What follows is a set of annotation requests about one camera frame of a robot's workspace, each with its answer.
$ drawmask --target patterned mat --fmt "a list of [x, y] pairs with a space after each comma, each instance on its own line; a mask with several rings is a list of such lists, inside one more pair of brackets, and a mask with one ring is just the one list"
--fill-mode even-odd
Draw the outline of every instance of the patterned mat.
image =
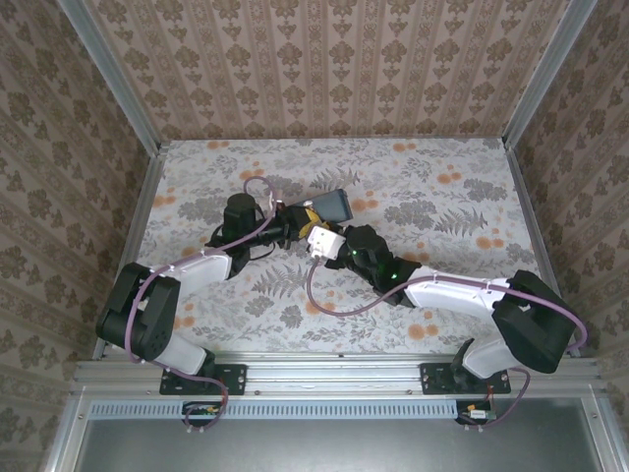
[[[252, 175], [269, 178], [287, 204], [345, 189], [351, 224], [372, 225], [406, 259], [477, 277], [538, 272], [498, 139], [174, 142], [140, 263], [161, 266], [199, 249], [221, 223], [227, 198]], [[251, 189], [264, 207], [263, 185]], [[493, 330], [463, 314], [385, 304], [343, 320], [321, 314], [306, 296], [311, 263], [305, 242], [277, 249], [238, 277], [180, 300], [176, 328], [212, 350], [348, 353], [451, 353]], [[314, 293], [337, 311], [374, 297], [351, 272], [323, 267]]]

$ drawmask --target wire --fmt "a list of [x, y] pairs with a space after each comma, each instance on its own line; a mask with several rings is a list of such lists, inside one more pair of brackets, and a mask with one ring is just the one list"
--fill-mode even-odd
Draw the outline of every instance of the wire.
[[495, 420], [490, 421], [489, 423], [485, 423], [484, 425], [479, 425], [476, 421], [472, 420], [471, 418], [467, 418], [465, 416], [459, 415], [459, 418], [462, 418], [466, 422], [470, 423], [470, 426], [475, 427], [477, 429], [490, 428], [492, 426], [496, 426], [502, 423], [507, 418], [507, 416], [509, 416], [511, 412], [515, 410], [515, 407], [518, 406], [518, 403], [520, 403], [520, 400], [522, 400], [522, 397], [526, 393], [527, 389], [529, 388], [529, 384], [531, 383], [531, 374], [526, 369], [522, 369], [521, 367], [512, 367], [509, 370], [524, 374], [526, 378], [524, 380], [524, 385], [522, 385], [522, 388], [520, 389], [520, 392], [518, 393], [518, 396], [515, 397], [515, 400], [513, 400], [513, 403], [509, 405], [509, 408], [507, 408], [507, 410], [504, 413], [502, 413]]
[[489, 382], [487, 382], [487, 395], [485, 395], [485, 398], [483, 398], [483, 400], [481, 400], [478, 403], [472, 403], [471, 405], [468, 405], [467, 408], [459, 410], [459, 413], [463, 413], [464, 411], [468, 410], [470, 408], [470, 406], [473, 406], [474, 408], [478, 408], [479, 406], [484, 405], [485, 403], [490, 401], [489, 397], [491, 395], [493, 395], [492, 390], [491, 390], [491, 385], [489, 384]]
[[209, 420], [209, 422], [207, 422], [207, 424], [205, 424], [205, 425], [203, 425], [201, 427], [196, 427], [196, 426], [190, 424], [190, 414], [193, 411], [195, 411], [195, 410], [200, 410], [200, 409], [206, 408], [208, 406], [213, 407], [214, 405], [211, 404], [211, 403], [197, 403], [195, 405], [189, 405], [186, 408], [186, 414], [184, 416], [184, 424], [188, 427], [189, 431], [196, 430], [196, 431], [200, 431], [202, 433], [204, 430], [208, 430], [209, 428], [211, 428], [212, 426], [214, 426], [218, 422], [220, 417], [223, 416], [223, 414], [227, 410], [227, 398], [228, 398], [228, 395], [225, 392], [225, 393], [223, 393], [222, 396], [223, 396], [223, 399], [221, 401], [220, 409], [216, 412], [216, 414], [214, 415], [214, 418]]
[[573, 344], [571, 344], [568, 347], [566, 347], [566, 351], [571, 351], [573, 349], [579, 349], [588, 340], [588, 330], [586, 329], [586, 327], [583, 324], [583, 322], [581, 320], [579, 320], [576, 315], [570, 313], [568, 310], [566, 310], [563, 307], [560, 307], [559, 305], [557, 305], [555, 303], [552, 303], [552, 302], [550, 302], [548, 300], [545, 300], [544, 298], [536, 297], [535, 295], [530, 295], [528, 293], [521, 292], [519, 290], [514, 290], [512, 288], [502, 287], [500, 285], [487, 284], [486, 282], [477, 282], [475, 280], [468, 280], [466, 278], [453, 277], [451, 275], [434, 274], [434, 275], [425, 275], [425, 276], [422, 276], [422, 277], [412, 278], [410, 280], [407, 280], [406, 282], [402, 282], [399, 285], [396, 285], [395, 287], [390, 289], [388, 292], [384, 293], [379, 298], [377, 298], [375, 301], [369, 303], [368, 305], [365, 305], [364, 307], [357, 308], [356, 310], [352, 310], [351, 312], [342, 312], [342, 313], [333, 312], [331, 310], [327, 310], [326, 308], [323, 308], [315, 300], [315, 297], [313, 296], [313, 277], [315, 275], [315, 270], [318, 267], [318, 264], [319, 264], [319, 257], [316, 257], [316, 258], [314, 258], [313, 266], [311, 267], [310, 271], [308, 272], [308, 278], [306, 280], [306, 293], [308, 294], [308, 298], [309, 298], [310, 302], [313, 304], [313, 306], [315, 308], [317, 308], [320, 312], [325, 313], [327, 315], [330, 315], [332, 317], [345, 318], [345, 317], [353, 317], [354, 315], [360, 315], [360, 314], [366, 312], [367, 310], [370, 310], [371, 308], [375, 307], [377, 304], [383, 302], [384, 300], [389, 298], [391, 295], [393, 295], [398, 290], [401, 290], [402, 288], [406, 288], [409, 285], [413, 285], [414, 283], [433, 282], [433, 281], [434, 282], [449, 282], [449, 283], [455, 283], [455, 284], [458, 284], [458, 285], [467, 285], [467, 286], [470, 286], [470, 287], [476, 287], [476, 288], [480, 288], [480, 289], [487, 290], [487, 291], [495, 290], [496, 292], [503, 292], [503, 293], [506, 293], [508, 295], [512, 295], [514, 297], [518, 297], [518, 298], [522, 298], [524, 300], [528, 300], [529, 302], [533, 302], [533, 303], [537, 303], [539, 305], [543, 305], [543, 306], [545, 306], [547, 308], [550, 308], [551, 310], [554, 310], [555, 312], [559, 313], [560, 315], [563, 315], [568, 320], [570, 320], [572, 323], [574, 323], [576, 325], [576, 327], [581, 331], [581, 336], [580, 336], [579, 340], [575, 341]]
[[270, 256], [271, 254], [273, 254], [273, 251], [275, 251], [275, 241], [273, 241], [273, 247], [271, 248], [269, 252], [264, 253], [261, 256], [257, 256], [256, 258], [251, 258], [250, 261], [259, 261], [260, 259], [264, 259]]
[[[157, 278], [160, 274], [168, 271], [168, 270], [174, 270], [176, 267], [178, 266], [183, 266], [185, 264], [191, 263], [193, 261], [197, 261], [199, 259], [203, 259], [203, 258], [207, 258], [213, 254], [216, 254], [219, 251], [225, 251], [226, 249], [230, 249], [233, 248], [235, 246], [238, 246], [239, 244], [242, 244], [246, 241], [249, 241], [252, 238], [255, 238], [261, 231], [263, 231], [266, 226], [268, 226], [271, 222], [271, 220], [273, 219], [273, 216], [275, 215], [275, 196], [276, 196], [276, 192], [275, 189], [273, 188], [273, 184], [271, 184], [271, 182], [261, 176], [255, 175], [253, 177], [250, 177], [249, 179], [247, 179], [245, 181], [245, 183], [243, 184], [243, 190], [245, 193], [247, 193], [247, 188], [249, 183], [252, 180], [260, 180], [262, 181], [264, 184], [266, 184], [270, 197], [269, 197], [269, 211], [268, 211], [268, 215], [266, 216], [266, 220], [264, 221], [264, 223], [257, 228], [256, 230], [254, 230], [253, 232], [251, 232], [250, 234], [237, 239], [236, 241], [233, 241], [229, 244], [225, 244], [224, 246], [221, 246], [220, 248], [210, 248], [208, 251], [206, 250], [201, 250], [196, 254], [193, 254], [191, 256], [188, 256], [186, 258], [183, 258], [175, 263], [172, 263], [170, 265], [165, 265], [164, 267], [161, 267], [159, 269], [157, 269], [156, 271], [154, 271], [151, 275], [149, 275], [146, 280], [143, 282], [143, 284], [139, 287], [138, 289], [138, 293], [136, 294], [136, 298], [134, 298], [133, 304], [131, 306], [131, 311], [129, 312], [129, 319], [127, 320], [127, 327], [125, 329], [125, 351], [127, 351], [127, 354], [129, 355], [129, 360], [131, 362], [133, 362], [134, 364], [138, 364], [142, 361], [142, 359], [136, 357], [134, 355], [134, 353], [131, 350], [131, 334], [133, 331], [133, 325], [134, 325], [134, 321], [136, 319], [136, 314], [138, 313], [138, 305], [140, 304], [140, 301], [143, 298], [144, 293], [146, 292], [146, 289], [150, 286], [150, 284], [152, 283], [152, 281]], [[159, 362], [156, 361], [152, 361], [153, 364], [155, 364], [156, 366], [161, 367], [162, 369], [167, 369], [170, 370], [170, 372], [174, 373], [175, 375], [183, 378], [183, 379], [187, 379], [189, 381], [195, 381], [195, 382], [205, 382], [205, 383], [210, 383], [210, 384], [215, 384], [217, 385], [220, 389], [221, 392], [223, 393], [223, 402], [222, 402], [222, 406], [221, 409], [218, 411], [218, 413], [216, 414], [216, 416], [214, 417], [214, 419], [212, 421], [210, 421], [207, 425], [207, 427], [211, 427], [214, 424], [216, 424], [216, 421], [218, 421], [218, 419], [222, 416], [222, 414], [224, 413], [225, 409], [227, 408], [227, 401], [229, 398], [229, 393], [227, 391], [227, 387], [225, 386], [224, 383], [219, 382], [215, 379], [211, 379], [209, 377], [197, 377], [197, 376], [191, 376], [189, 374], [185, 374], [181, 371], [178, 371], [176, 369], [171, 369], [169, 366], [165, 366]]]
[[[486, 290], [495, 290], [495, 291], [503, 292], [503, 293], [512, 295], [514, 297], [519, 297], [524, 300], [528, 300], [529, 302], [534, 302], [540, 305], [544, 305], [545, 307], [548, 307], [551, 310], [554, 310], [555, 312], [563, 315], [581, 330], [581, 337], [579, 338], [579, 340], [576, 341], [574, 344], [568, 346], [566, 348], [566, 351], [578, 349], [581, 346], [583, 346], [585, 342], [588, 340], [588, 331], [586, 330], [586, 327], [583, 324], [583, 322], [581, 322], [581, 320], [579, 320], [574, 314], [570, 313], [568, 310], [564, 309], [563, 307], [560, 307], [559, 305], [549, 302], [543, 298], [536, 297], [535, 295], [530, 295], [528, 293], [521, 292], [519, 290], [513, 290], [511, 288], [502, 287], [500, 285], [486, 284], [483, 282], [476, 282], [474, 280], [468, 280], [468, 279], [459, 278], [459, 277], [452, 277], [448, 275], [435, 274], [435, 275], [426, 275], [423, 277], [412, 278], [410, 280], [407, 280], [406, 282], [402, 282], [399, 285], [393, 287], [391, 290], [381, 295], [378, 299], [369, 303], [368, 305], [365, 305], [364, 307], [358, 308], [356, 310], [352, 310], [351, 312], [344, 312], [344, 313], [333, 312], [331, 310], [327, 310], [323, 308], [319, 303], [316, 302], [315, 297], [313, 296], [313, 276], [315, 275], [315, 270], [318, 267], [318, 264], [319, 264], [319, 258], [314, 258], [314, 264], [311, 267], [310, 271], [308, 272], [308, 278], [306, 281], [306, 292], [308, 293], [308, 298], [310, 302], [313, 304], [315, 308], [333, 317], [345, 318], [345, 317], [352, 317], [354, 315], [359, 315], [361, 313], [364, 313], [367, 310], [370, 310], [371, 308], [375, 307], [378, 303], [386, 300], [388, 297], [393, 295], [398, 290], [408, 287], [409, 285], [412, 285], [414, 283], [429, 282], [429, 281], [435, 281], [435, 282], [442, 281], [442, 282], [456, 283], [459, 285], [468, 285], [472, 287], [478, 287], [478, 288], [486, 289]], [[480, 425], [477, 425], [476, 422], [474, 422], [471, 419], [468, 419], [464, 416], [460, 416], [460, 417], [463, 418], [465, 421], [468, 421], [469, 423], [471, 423], [472, 426], [476, 426], [476, 428], [488, 428], [490, 426], [499, 425], [502, 421], [504, 421], [504, 419], [514, 410], [514, 408], [518, 405], [518, 403], [520, 403], [520, 400], [524, 396], [524, 393], [527, 391], [527, 388], [529, 387], [529, 383], [531, 382], [531, 374], [529, 374], [529, 371], [527, 371], [526, 369], [514, 367], [511, 370], [515, 372], [523, 373], [526, 376], [526, 380], [524, 382], [524, 386], [518, 393], [518, 396], [515, 398], [514, 402], [511, 404], [511, 406], [509, 406], [509, 408], [507, 408], [507, 410], [502, 415], [500, 415], [499, 418], [481, 427]]]

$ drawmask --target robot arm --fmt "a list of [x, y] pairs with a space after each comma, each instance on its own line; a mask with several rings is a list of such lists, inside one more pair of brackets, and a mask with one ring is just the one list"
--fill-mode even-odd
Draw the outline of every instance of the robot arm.
[[[247, 194], [228, 200], [221, 234], [215, 231], [207, 246], [218, 248], [232, 243], [261, 226], [258, 207]], [[177, 265], [157, 276], [145, 292], [134, 320], [131, 350], [143, 360], [157, 361], [187, 375], [214, 377], [214, 355], [173, 332], [179, 297], [185, 297], [207, 283], [237, 275], [250, 260], [250, 248], [278, 244], [288, 249], [291, 242], [308, 236], [313, 257], [325, 258], [330, 269], [347, 268], [382, 295], [400, 283], [420, 277], [431, 279], [394, 290], [385, 301], [409, 308], [443, 308], [480, 319], [491, 319], [497, 333], [484, 339], [470, 339], [452, 364], [457, 383], [482, 382], [496, 372], [525, 365], [552, 373], [565, 352], [574, 324], [555, 311], [529, 303], [503, 292], [490, 292], [443, 281], [445, 274], [413, 261], [393, 256], [386, 242], [370, 226], [341, 227], [351, 218], [343, 191], [335, 191], [293, 206], [278, 204], [275, 217], [255, 237], [227, 252], [205, 255], [185, 265]], [[126, 265], [112, 289], [96, 333], [114, 345], [125, 345], [129, 313], [140, 286], [150, 269], [136, 263]], [[514, 277], [494, 280], [457, 276], [512, 288], [537, 295], [569, 308], [539, 278], [519, 270]]]
[[[378, 295], [406, 281], [424, 279], [386, 298], [391, 305], [442, 308], [492, 320], [497, 332], [466, 342], [453, 364], [454, 370], [462, 368], [476, 379], [487, 379], [496, 372], [519, 365], [553, 373], [575, 328], [570, 320], [546, 306], [502, 291], [478, 288], [494, 286], [517, 290], [570, 311], [535, 274], [525, 270], [518, 270], [509, 279], [493, 280], [439, 272], [394, 257], [386, 242], [368, 225], [348, 226], [339, 232], [314, 228], [308, 241], [311, 255], [326, 258], [327, 268], [348, 268], [367, 281]], [[475, 282], [476, 286], [462, 285], [448, 278]]]

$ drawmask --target purple cable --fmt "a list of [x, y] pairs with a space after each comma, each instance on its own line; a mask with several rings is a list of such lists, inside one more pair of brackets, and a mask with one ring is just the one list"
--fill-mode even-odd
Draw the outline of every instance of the purple cable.
[[[150, 285], [150, 283], [157, 277], [159, 276], [159, 274], [164, 273], [165, 271], [169, 270], [169, 269], [174, 269], [175, 267], [196, 261], [198, 259], [204, 258], [204, 257], [208, 257], [211, 256], [212, 254], [215, 254], [218, 251], [223, 251], [226, 249], [230, 249], [233, 248], [234, 246], [238, 246], [239, 244], [244, 243], [245, 241], [249, 241], [250, 239], [256, 237], [261, 231], [264, 230], [264, 228], [266, 228], [266, 226], [269, 225], [269, 223], [271, 222], [271, 220], [273, 219], [273, 216], [275, 215], [275, 196], [276, 196], [276, 192], [275, 189], [273, 188], [273, 185], [270, 183], [270, 181], [264, 177], [260, 177], [260, 176], [254, 176], [254, 177], [250, 177], [249, 179], [247, 179], [243, 185], [243, 190], [245, 191], [245, 193], [247, 193], [247, 185], [252, 181], [252, 180], [261, 180], [262, 182], [264, 182], [266, 184], [266, 186], [268, 187], [268, 190], [270, 192], [270, 209], [268, 212], [268, 216], [266, 217], [266, 220], [264, 221], [264, 223], [255, 231], [251, 232], [250, 234], [248, 234], [247, 236], [244, 236], [232, 243], [226, 244], [224, 246], [221, 246], [220, 248], [211, 248], [209, 251], [206, 251], [204, 253], [197, 253], [195, 255], [192, 256], [188, 256], [187, 258], [183, 258], [179, 261], [177, 261], [176, 263], [173, 263], [171, 265], [165, 265], [164, 267], [159, 268], [158, 270], [156, 270], [155, 272], [153, 272], [149, 277], [146, 278], [146, 280], [144, 281], [144, 283], [140, 286], [139, 290], [138, 290], [138, 294], [136, 295], [136, 298], [134, 298], [134, 302], [131, 306], [131, 311], [129, 312], [129, 319], [127, 320], [127, 328], [125, 330], [125, 350], [127, 351], [127, 354], [129, 355], [129, 359], [131, 360], [131, 362], [137, 364], [139, 362], [141, 362], [142, 360], [137, 358], [136, 356], [134, 356], [133, 352], [131, 351], [131, 333], [133, 331], [133, 325], [134, 325], [134, 320], [136, 319], [136, 314], [138, 312], [138, 305], [140, 304], [140, 301], [142, 300], [142, 297], [144, 295], [144, 293], [146, 292], [146, 289], [148, 288], [148, 286]], [[189, 374], [185, 374], [181, 371], [178, 371], [177, 369], [171, 369], [168, 366], [165, 366], [164, 364], [161, 364], [159, 362], [156, 361], [152, 361], [152, 363], [158, 367], [161, 367], [162, 369], [166, 369], [169, 370], [170, 372], [172, 372], [173, 374], [183, 378], [183, 379], [187, 379], [189, 381], [195, 381], [195, 382], [205, 382], [205, 383], [210, 383], [210, 384], [214, 384], [217, 385], [220, 389], [221, 389], [221, 393], [223, 396], [223, 400], [221, 402], [221, 407], [218, 410], [218, 413], [216, 413], [216, 416], [214, 416], [214, 418], [205, 426], [205, 428], [211, 428], [212, 426], [214, 426], [216, 424], [216, 422], [219, 420], [219, 418], [223, 415], [223, 413], [225, 412], [226, 408], [227, 408], [227, 402], [229, 401], [229, 393], [227, 390], [227, 387], [225, 386], [225, 384], [223, 382], [217, 381], [215, 379], [211, 379], [209, 377], [198, 377], [198, 376], [191, 376]], [[188, 418], [190, 417], [190, 411], [189, 410], [187, 412], [186, 415], [186, 421], [188, 421]]]
[[[545, 307], [550, 308], [551, 310], [554, 310], [555, 312], [563, 315], [568, 320], [570, 320], [572, 323], [574, 323], [577, 326], [577, 328], [581, 331], [581, 337], [579, 338], [579, 340], [576, 341], [574, 344], [571, 344], [570, 346], [568, 346], [566, 348], [566, 351], [571, 351], [573, 349], [578, 349], [581, 346], [583, 346], [586, 343], [586, 341], [588, 340], [588, 331], [586, 330], [586, 327], [583, 324], [583, 322], [581, 320], [579, 320], [574, 314], [570, 313], [568, 310], [564, 309], [563, 307], [560, 307], [559, 305], [557, 305], [555, 303], [549, 302], [549, 301], [547, 301], [547, 300], [545, 300], [543, 298], [540, 298], [540, 297], [536, 297], [535, 295], [529, 295], [528, 293], [521, 292], [519, 290], [513, 290], [511, 288], [501, 287], [500, 285], [493, 285], [493, 284], [487, 285], [486, 283], [475, 282], [473, 280], [467, 280], [467, 279], [459, 278], [459, 277], [451, 277], [451, 276], [447, 276], [447, 275], [437, 275], [437, 276], [426, 275], [426, 276], [423, 276], [423, 277], [412, 278], [410, 280], [407, 280], [406, 282], [402, 282], [399, 285], [393, 287], [391, 290], [389, 290], [388, 292], [386, 292], [385, 294], [380, 296], [377, 300], [369, 303], [368, 305], [365, 305], [364, 307], [357, 308], [356, 310], [352, 310], [351, 312], [344, 312], [344, 313], [333, 312], [331, 310], [327, 310], [327, 309], [323, 308], [319, 303], [316, 302], [315, 297], [313, 296], [313, 276], [315, 275], [315, 270], [318, 267], [318, 264], [319, 264], [319, 258], [315, 258], [314, 264], [311, 267], [310, 271], [308, 272], [308, 279], [306, 281], [306, 292], [308, 293], [309, 300], [311, 301], [311, 303], [313, 304], [313, 306], [315, 308], [317, 308], [322, 313], [325, 313], [327, 315], [331, 315], [333, 317], [345, 318], [345, 317], [352, 317], [354, 315], [359, 315], [361, 313], [364, 313], [367, 310], [370, 310], [371, 308], [375, 307], [378, 303], [384, 301], [385, 299], [387, 299], [388, 297], [393, 295], [398, 290], [400, 290], [402, 288], [405, 288], [405, 287], [408, 287], [409, 285], [412, 285], [414, 283], [430, 282], [430, 281], [435, 281], [435, 282], [442, 281], [442, 282], [456, 283], [456, 284], [459, 284], [459, 285], [468, 285], [468, 286], [471, 286], [471, 287], [477, 287], [477, 288], [481, 288], [481, 289], [485, 289], [485, 290], [495, 290], [495, 291], [498, 291], [498, 292], [507, 293], [509, 295], [513, 295], [514, 297], [519, 297], [519, 298], [522, 298], [524, 300], [528, 300], [529, 302], [533, 302], [533, 303], [538, 303], [540, 305], [544, 305]], [[529, 383], [531, 382], [531, 374], [529, 374], [529, 371], [527, 371], [526, 369], [522, 369], [520, 367], [514, 367], [514, 368], [511, 368], [510, 370], [516, 371], [516, 372], [520, 372], [520, 373], [524, 374], [526, 376], [526, 379], [524, 381], [524, 385], [522, 386], [522, 388], [520, 389], [520, 392], [518, 393], [518, 396], [516, 396], [516, 398], [513, 401], [513, 403], [509, 406], [509, 408], [507, 408], [507, 410], [502, 415], [500, 415], [499, 418], [497, 418], [494, 421], [492, 421], [490, 423], [487, 423], [486, 425], [483, 425], [483, 426], [476, 425], [476, 424], [474, 424], [474, 422], [472, 420], [468, 420], [465, 417], [461, 417], [461, 418], [464, 418], [466, 421], [471, 423], [472, 426], [476, 426], [477, 429], [478, 428], [489, 428], [491, 426], [498, 425], [502, 421], [504, 421], [504, 419], [515, 409], [515, 407], [518, 405], [518, 403], [520, 403], [520, 400], [522, 399], [522, 397], [526, 393], [527, 388], [529, 387]]]
[[[218, 412], [216, 413], [216, 415], [214, 416], [214, 418], [212, 418], [209, 423], [207, 423], [205, 426], [203, 426], [203, 428], [205, 430], [210, 429], [212, 426], [214, 426], [218, 420], [220, 419], [221, 416], [223, 416], [223, 414], [225, 413], [225, 411], [227, 410], [227, 402], [229, 401], [229, 392], [227, 390], [227, 387], [225, 386], [225, 383], [220, 382], [216, 379], [212, 379], [210, 377], [198, 377], [198, 376], [191, 376], [189, 374], [184, 374], [181, 371], [178, 371], [177, 369], [171, 369], [170, 367], [166, 366], [165, 364], [162, 364], [160, 362], [157, 361], [152, 361], [151, 364], [154, 364], [155, 366], [161, 367], [162, 369], [166, 369], [168, 371], [170, 371], [171, 373], [175, 374], [176, 376], [181, 377], [182, 379], [187, 379], [189, 381], [195, 381], [195, 382], [205, 382], [208, 384], [214, 384], [216, 386], [218, 386], [220, 388], [221, 391], [221, 395], [223, 397], [223, 400], [221, 401], [221, 405], [220, 405], [220, 409], [218, 410]], [[197, 409], [197, 408], [202, 408], [202, 405], [193, 405], [191, 407], [188, 408], [188, 410], [186, 411], [186, 416], [184, 417], [184, 423], [186, 426], [190, 427], [190, 428], [195, 428], [195, 429], [199, 429], [194, 427], [193, 425], [190, 424], [190, 413]]]
[[[262, 182], [266, 184], [266, 186], [268, 187], [270, 191], [270, 199], [274, 203], [275, 195], [276, 195], [275, 189], [273, 188], [273, 185], [270, 183], [270, 181], [264, 177], [259, 177], [256, 175], [254, 177], [250, 177], [249, 179], [247, 179], [243, 186], [243, 190], [245, 191], [245, 193], [247, 193], [247, 184], [249, 184], [252, 180], [261, 180]], [[140, 301], [142, 300], [144, 293], [146, 292], [146, 289], [150, 286], [151, 282], [155, 278], [157, 278], [160, 274], [164, 273], [167, 270], [171, 270], [178, 266], [191, 263], [198, 259], [206, 258], [208, 256], [211, 256], [212, 254], [217, 253], [218, 251], [224, 251], [226, 249], [233, 248], [234, 246], [238, 246], [239, 244], [242, 244], [245, 241], [249, 241], [250, 239], [256, 237], [261, 231], [264, 230], [264, 228], [266, 228], [266, 226], [269, 225], [274, 215], [275, 215], [275, 211], [274, 211], [273, 205], [271, 204], [271, 209], [269, 210], [268, 216], [266, 217], [266, 220], [264, 221], [264, 223], [261, 225], [261, 227], [251, 232], [247, 236], [237, 239], [236, 241], [232, 243], [221, 246], [220, 248], [211, 248], [210, 250], [205, 251], [204, 253], [198, 252], [196, 254], [183, 258], [170, 265], [165, 265], [164, 267], [159, 268], [158, 270], [156, 270], [155, 272], [153, 272], [151, 275], [148, 276], [148, 278], [140, 286], [138, 290], [138, 294], [136, 295], [136, 298], [134, 298], [134, 302], [131, 306], [131, 311], [129, 312], [129, 320], [127, 321], [127, 328], [125, 330], [125, 351], [127, 351], [127, 354], [129, 355], [129, 359], [131, 360], [131, 362], [133, 362], [134, 364], [138, 364], [139, 362], [142, 361], [140, 358], [137, 358], [136, 356], [134, 356], [134, 353], [131, 351], [131, 333], [133, 331], [134, 320], [136, 319], [136, 313], [138, 312], [138, 305], [140, 304]]]
[[500, 415], [499, 418], [496, 418], [495, 420], [489, 422], [489, 423], [485, 423], [484, 425], [479, 425], [476, 423], [476, 421], [467, 418], [465, 416], [459, 416], [460, 418], [463, 418], [465, 421], [467, 421], [468, 423], [470, 423], [470, 426], [476, 427], [476, 429], [484, 429], [484, 428], [490, 428], [492, 426], [496, 426], [499, 425], [502, 421], [504, 421], [504, 419], [509, 416], [509, 414], [515, 410], [515, 407], [518, 406], [518, 403], [520, 403], [520, 400], [522, 399], [522, 397], [524, 396], [524, 394], [527, 391], [527, 388], [529, 388], [529, 384], [531, 383], [531, 374], [529, 373], [529, 371], [527, 371], [526, 369], [522, 369], [521, 367], [512, 367], [511, 369], [509, 369], [510, 371], [515, 371], [515, 372], [519, 372], [521, 374], [524, 374], [526, 376], [526, 378], [524, 379], [524, 385], [522, 385], [522, 388], [520, 388], [520, 392], [518, 393], [518, 396], [515, 397], [515, 400], [513, 400], [513, 403], [511, 403], [511, 405], [509, 405], [509, 408], [506, 409], [506, 411], [504, 413], [502, 413]]
[[500, 285], [493, 285], [493, 284], [487, 285], [484, 282], [476, 282], [474, 280], [467, 280], [465, 278], [459, 278], [459, 277], [451, 277], [451, 276], [448, 276], [448, 275], [437, 275], [437, 276], [426, 275], [426, 276], [423, 276], [423, 277], [412, 278], [410, 280], [407, 280], [406, 282], [402, 282], [399, 285], [393, 287], [391, 290], [389, 290], [388, 292], [386, 292], [385, 294], [380, 296], [378, 299], [376, 299], [375, 301], [369, 303], [368, 305], [365, 305], [364, 307], [357, 308], [356, 310], [352, 310], [351, 312], [343, 312], [343, 313], [333, 312], [331, 310], [327, 310], [327, 309], [323, 308], [315, 300], [315, 297], [313, 296], [313, 276], [315, 275], [315, 270], [318, 267], [318, 263], [319, 263], [319, 259], [316, 258], [315, 261], [314, 261], [313, 266], [311, 267], [310, 271], [308, 272], [308, 279], [307, 279], [307, 282], [306, 282], [306, 292], [308, 293], [309, 300], [311, 301], [311, 303], [313, 304], [313, 306], [315, 308], [317, 308], [320, 312], [325, 313], [327, 315], [331, 315], [333, 317], [345, 318], [345, 317], [352, 317], [354, 315], [359, 315], [361, 313], [364, 313], [367, 310], [370, 310], [371, 308], [375, 307], [378, 303], [386, 300], [388, 297], [393, 295], [398, 290], [400, 290], [402, 288], [405, 288], [405, 287], [408, 287], [409, 285], [412, 285], [414, 283], [432, 282], [432, 281], [439, 282], [439, 281], [441, 281], [441, 282], [456, 283], [456, 284], [459, 284], [459, 285], [467, 285], [467, 286], [470, 286], [470, 287], [477, 287], [477, 288], [481, 288], [481, 289], [484, 289], [484, 290], [495, 290], [496, 292], [503, 292], [503, 293], [506, 293], [506, 294], [509, 294], [509, 295], [513, 295], [514, 297], [518, 297], [518, 298], [522, 298], [524, 300], [528, 300], [529, 302], [537, 303], [539, 305], [544, 305], [545, 307], [550, 308], [551, 310], [554, 310], [555, 312], [563, 315], [568, 320], [570, 320], [572, 323], [574, 323], [577, 326], [577, 328], [581, 331], [581, 337], [579, 338], [579, 340], [576, 341], [574, 344], [569, 345], [566, 348], [566, 351], [571, 351], [573, 349], [579, 349], [588, 340], [588, 330], [586, 329], [586, 326], [583, 324], [583, 322], [581, 320], [579, 320], [575, 315], [570, 313], [568, 310], [566, 310], [563, 307], [560, 307], [559, 305], [557, 305], [555, 303], [549, 302], [549, 301], [545, 300], [544, 298], [536, 297], [535, 295], [530, 295], [528, 293], [521, 292], [519, 290], [513, 290], [512, 288], [502, 287]]

